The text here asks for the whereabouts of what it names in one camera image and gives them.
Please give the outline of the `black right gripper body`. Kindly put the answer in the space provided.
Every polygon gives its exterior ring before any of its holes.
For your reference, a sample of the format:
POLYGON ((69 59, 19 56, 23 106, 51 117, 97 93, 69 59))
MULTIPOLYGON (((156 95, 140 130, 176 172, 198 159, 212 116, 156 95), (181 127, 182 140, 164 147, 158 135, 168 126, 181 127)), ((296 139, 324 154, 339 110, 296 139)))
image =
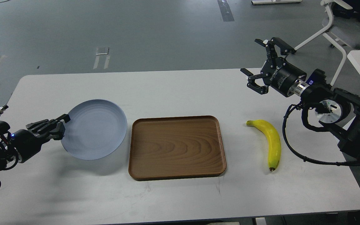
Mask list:
POLYGON ((284 57, 266 60, 261 72, 268 75, 263 78, 264 84, 274 88, 285 97, 293 95, 292 86, 297 80, 304 80, 307 76, 306 72, 289 63, 284 57))

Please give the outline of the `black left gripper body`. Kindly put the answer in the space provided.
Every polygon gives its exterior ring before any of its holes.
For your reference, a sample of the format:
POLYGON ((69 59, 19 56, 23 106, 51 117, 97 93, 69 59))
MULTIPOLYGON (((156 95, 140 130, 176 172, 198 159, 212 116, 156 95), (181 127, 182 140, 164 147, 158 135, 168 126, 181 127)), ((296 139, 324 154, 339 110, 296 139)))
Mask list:
POLYGON ((11 144, 18 152, 19 163, 24 163, 39 153, 42 145, 49 141, 44 140, 43 131, 20 129, 11 134, 11 144))

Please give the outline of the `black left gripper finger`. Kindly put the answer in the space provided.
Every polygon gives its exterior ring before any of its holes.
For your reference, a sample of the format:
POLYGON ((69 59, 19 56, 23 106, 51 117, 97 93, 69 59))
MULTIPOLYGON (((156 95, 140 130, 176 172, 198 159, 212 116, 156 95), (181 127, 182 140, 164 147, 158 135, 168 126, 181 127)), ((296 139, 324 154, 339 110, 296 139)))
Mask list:
POLYGON ((71 120, 69 114, 62 114, 56 119, 44 119, 41 121, 37 121, 34 123, 30 123, 26 125, 26 129, 29 131, 50 131, 57 127, 60 121, 64 121, 65 123, 71 120))
POLYGON ((42 127, 42 136, 44 140, 62 140, 64 133, 64 124, 46 124, 42 127))

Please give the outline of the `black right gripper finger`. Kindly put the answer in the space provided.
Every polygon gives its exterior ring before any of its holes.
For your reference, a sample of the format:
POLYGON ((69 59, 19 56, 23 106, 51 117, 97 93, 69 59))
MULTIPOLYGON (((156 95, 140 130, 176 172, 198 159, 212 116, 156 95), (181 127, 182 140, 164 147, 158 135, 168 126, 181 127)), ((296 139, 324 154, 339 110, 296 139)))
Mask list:
POLYGON ((268 93, 269 88, 267 85, 259 86, 256 83, 256 80, 264 79, 268 76, 268 74, 260 73, 260 74, 254 75, 251 71, 249 71, 246 68, 241 68, 241 72, 246 75, 246 80, 247 80, 246 85, 248 88, 252 89, 253 91, 255 91, 258 94, 267 94, 268 93))
POLYGON ((269 62, 274 62, 278 58, 276 47, 280 49, 280 55, 288 56, 289 54, 295 54, 296 50, 287 44, 284 40, 279 37, 272 37, 269 40, 255 39, 254 42, 266 49, 266 56, 269 62))

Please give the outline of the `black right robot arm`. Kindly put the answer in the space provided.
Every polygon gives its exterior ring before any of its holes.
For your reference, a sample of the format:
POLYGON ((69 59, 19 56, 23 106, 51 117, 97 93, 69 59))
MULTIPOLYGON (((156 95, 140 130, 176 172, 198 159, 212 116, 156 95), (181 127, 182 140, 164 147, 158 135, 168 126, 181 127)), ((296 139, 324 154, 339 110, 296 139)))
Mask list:
POLYGON ((327 83, 323 70, 315 69, 310 76, 289 63, 286 57, 296 50, 279 37, 269 40, 255 39, 266 50, 266 61, 260 73, 253 74, 246 68, 247 87, 258 94, 267 94, 269 88, 288 98, 300 97, 298 104, 288 107, 282 125, 282 134, 287 147, 305 162, 317 165, 360 166, 360 97, 327 83), (301 155, 294 150, 286 137, 286 122, 293 110, 301 110, 304 127, 314 132, 330 132, 338 139, 342 153, 354 161, 324 162, 301 155))

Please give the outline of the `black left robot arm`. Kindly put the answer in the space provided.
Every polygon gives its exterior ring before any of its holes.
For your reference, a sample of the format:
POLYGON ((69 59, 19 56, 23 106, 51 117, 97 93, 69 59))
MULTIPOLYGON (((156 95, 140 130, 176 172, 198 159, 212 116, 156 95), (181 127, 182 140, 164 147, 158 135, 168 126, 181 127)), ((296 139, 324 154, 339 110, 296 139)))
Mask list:
MULTIPOLYGON (((8 108, 0 107, 0 114, 8 108)), ((45 119, 26 125, 25 129, 10 132, 7 122, 0 121, 0 171, 13 169, 40 152, 42 145, 50 140, 62 140, 65 123, 71 120, 68 114, 55 119, 45 119)))

